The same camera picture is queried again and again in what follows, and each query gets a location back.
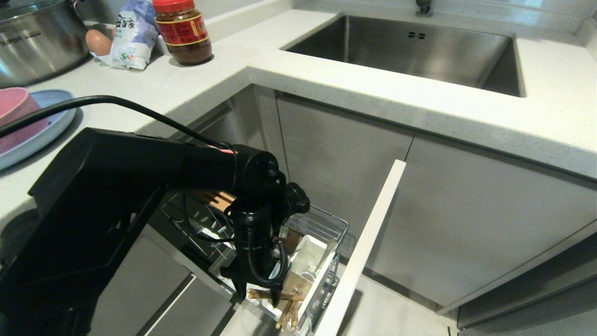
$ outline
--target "kitchen floor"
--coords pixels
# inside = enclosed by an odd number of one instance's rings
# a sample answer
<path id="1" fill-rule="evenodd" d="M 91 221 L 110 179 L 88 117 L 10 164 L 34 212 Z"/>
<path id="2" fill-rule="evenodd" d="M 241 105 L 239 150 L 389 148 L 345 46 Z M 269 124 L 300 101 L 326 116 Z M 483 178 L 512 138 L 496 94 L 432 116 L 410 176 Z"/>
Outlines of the kitchen floor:
<path id="1" fill-rule="evenodd" d="M 340 327 L 342 336 L 456 336 L 456 322 L 361 276 Z M 280 334 L 275 321 L 244 301 L 221 333 L 222 336 Z M 280 335 L 292 335 L 289 331 Z"/>

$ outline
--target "pot lid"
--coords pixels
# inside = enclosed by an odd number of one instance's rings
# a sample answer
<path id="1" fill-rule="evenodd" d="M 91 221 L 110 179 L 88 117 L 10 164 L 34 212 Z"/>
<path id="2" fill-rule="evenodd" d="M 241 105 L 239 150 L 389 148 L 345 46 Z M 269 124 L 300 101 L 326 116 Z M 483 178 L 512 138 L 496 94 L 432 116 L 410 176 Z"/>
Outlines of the pot lid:
<path id="1" fill-rule="evenodd" d="M 61 4 L 65 0 L 0 0 L 0 23 Z"/>

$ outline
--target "pink bowl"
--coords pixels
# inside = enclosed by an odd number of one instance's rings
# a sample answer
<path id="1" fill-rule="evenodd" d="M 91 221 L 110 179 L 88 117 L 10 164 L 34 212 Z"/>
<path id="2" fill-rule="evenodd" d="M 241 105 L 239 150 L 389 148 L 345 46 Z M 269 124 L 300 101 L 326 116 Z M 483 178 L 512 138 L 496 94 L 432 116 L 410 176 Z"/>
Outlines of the pink bowl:
<path id="1" fill-rule="evenodd" d="M 39 109 L 39 105 L 29 95 L 26 88 L 11 87 L 0 90 L 0 126 L 11 123 Z M 0 154 L 20 145 L 47 126 L 48 119 L 46 118 L 0 138 Z"/>

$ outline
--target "stainless steel pot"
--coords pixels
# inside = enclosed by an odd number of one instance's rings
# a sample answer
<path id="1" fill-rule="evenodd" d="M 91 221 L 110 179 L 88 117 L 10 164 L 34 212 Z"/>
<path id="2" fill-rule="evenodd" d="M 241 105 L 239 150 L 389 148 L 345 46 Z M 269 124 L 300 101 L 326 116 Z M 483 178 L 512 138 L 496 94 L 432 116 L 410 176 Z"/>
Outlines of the stainless steel pot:
<path id="1" fill-rule="evenodd" d="M 0 88 L 26 86 L 89 58 L 77 0 L 11 0 L 0 7 Z"/>

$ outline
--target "kitchen sink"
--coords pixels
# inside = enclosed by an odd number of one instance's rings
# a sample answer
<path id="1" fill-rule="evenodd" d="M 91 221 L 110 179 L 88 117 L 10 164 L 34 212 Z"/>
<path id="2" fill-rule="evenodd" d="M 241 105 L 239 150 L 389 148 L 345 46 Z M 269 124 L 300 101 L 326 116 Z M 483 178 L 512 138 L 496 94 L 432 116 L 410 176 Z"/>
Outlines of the kitchen sink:
<path id="1" fill-rule="evenodd" d="M 343 16 L 287 51 L 522 96 L 508 36 Z"/>

